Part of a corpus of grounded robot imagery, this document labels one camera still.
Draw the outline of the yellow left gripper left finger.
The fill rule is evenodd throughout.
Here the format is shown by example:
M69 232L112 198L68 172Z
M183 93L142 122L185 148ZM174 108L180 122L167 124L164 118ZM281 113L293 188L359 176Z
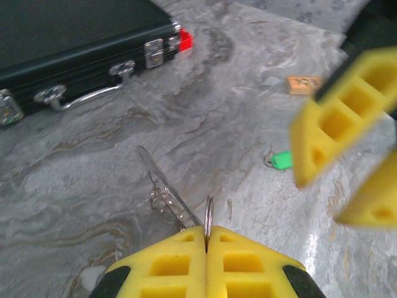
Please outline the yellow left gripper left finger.
M205 297L203 227L191 227L112 264L90 297Z

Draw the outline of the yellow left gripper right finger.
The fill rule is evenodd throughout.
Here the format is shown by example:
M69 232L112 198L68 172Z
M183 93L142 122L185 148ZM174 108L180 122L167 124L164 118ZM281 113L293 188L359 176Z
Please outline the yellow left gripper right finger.
M297 260L227 228L212 227L207 297L324 297Z

